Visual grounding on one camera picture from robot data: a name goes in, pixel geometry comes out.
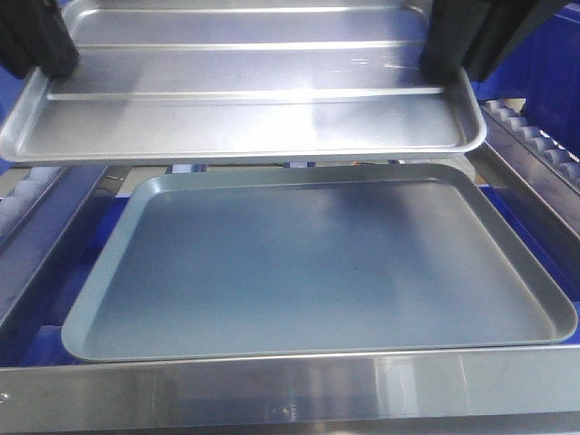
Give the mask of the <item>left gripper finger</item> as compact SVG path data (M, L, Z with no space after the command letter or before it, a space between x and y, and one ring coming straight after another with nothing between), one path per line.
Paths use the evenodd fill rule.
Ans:
M58 1L13 1L13 31L33 65L50 78L67 78L79 53Z
M17 79L23 79L33 66L25 41L27 12L25 1L1 2L1 65Z

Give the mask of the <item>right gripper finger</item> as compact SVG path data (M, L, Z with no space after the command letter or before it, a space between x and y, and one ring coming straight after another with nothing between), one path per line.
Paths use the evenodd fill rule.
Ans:
M485 81L542 23L558 11L557 1L489 1L490 9L464 59L475 82Z
M439 0L432 3L420 73L428 82L448 84L459 69L481 75L491 53L490 1Z

